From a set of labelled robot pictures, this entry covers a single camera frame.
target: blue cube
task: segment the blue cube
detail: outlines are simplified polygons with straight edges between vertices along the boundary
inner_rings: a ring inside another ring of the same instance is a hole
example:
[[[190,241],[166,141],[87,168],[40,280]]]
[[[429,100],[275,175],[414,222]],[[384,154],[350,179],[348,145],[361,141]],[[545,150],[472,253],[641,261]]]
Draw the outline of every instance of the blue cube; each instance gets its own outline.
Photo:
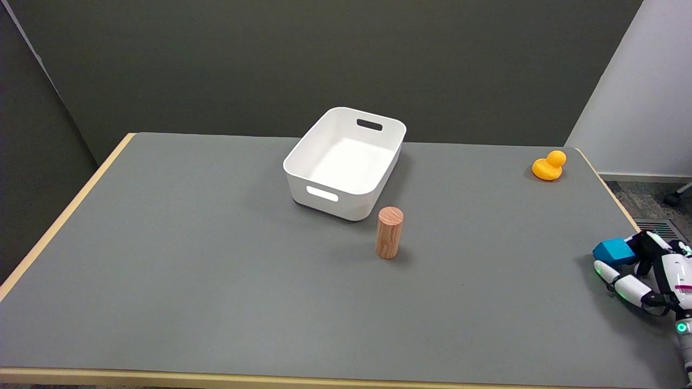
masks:
[[[604,240],[594,248],[594,258],[610,266],[620,266],[636,262],[635,252],[621,237]]]

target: yellow rubber duck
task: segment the yellow rubber duck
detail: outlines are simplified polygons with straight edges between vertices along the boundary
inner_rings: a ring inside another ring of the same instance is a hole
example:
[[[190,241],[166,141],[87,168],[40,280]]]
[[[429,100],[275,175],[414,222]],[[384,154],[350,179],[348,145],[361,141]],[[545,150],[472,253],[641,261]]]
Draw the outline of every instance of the yellow rubber duck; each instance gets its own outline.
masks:
[[[536,159],[531,171],[539,179],[553,181],[562,175],[562,165],[567,162],[567,156],[560,150],[551,151],[547,158]]]

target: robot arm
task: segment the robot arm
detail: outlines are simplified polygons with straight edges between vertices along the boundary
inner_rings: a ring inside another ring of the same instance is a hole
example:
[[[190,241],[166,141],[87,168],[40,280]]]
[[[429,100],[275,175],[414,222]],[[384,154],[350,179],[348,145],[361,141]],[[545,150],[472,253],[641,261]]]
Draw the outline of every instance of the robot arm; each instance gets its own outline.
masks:
[[[668,304],[663,295],[654,292],[631,274],[622,276],[620,272],[598,260],[594,261],[594,269],[608,284],[609,289],[639,308],[666,307]]]

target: storage bin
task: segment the storage bin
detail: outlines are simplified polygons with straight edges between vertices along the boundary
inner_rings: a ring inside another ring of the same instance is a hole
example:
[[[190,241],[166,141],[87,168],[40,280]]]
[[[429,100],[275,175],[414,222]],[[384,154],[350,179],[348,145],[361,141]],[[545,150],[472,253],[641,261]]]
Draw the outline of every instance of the storage bin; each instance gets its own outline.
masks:
[[[346,220],[365,219],[399,159],[405,133],[395,119],[330,109],[284,160],[293,199]]]

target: wood grain block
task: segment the wood grain block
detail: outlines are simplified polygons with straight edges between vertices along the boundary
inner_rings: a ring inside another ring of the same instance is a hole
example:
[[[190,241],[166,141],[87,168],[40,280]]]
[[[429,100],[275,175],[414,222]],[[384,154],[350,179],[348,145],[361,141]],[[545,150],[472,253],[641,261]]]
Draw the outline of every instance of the wood grain block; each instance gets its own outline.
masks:
[[[403,212],[396,207],[384,207],[377,220],[376,252],[381,258],[390,260],[399,250]]]

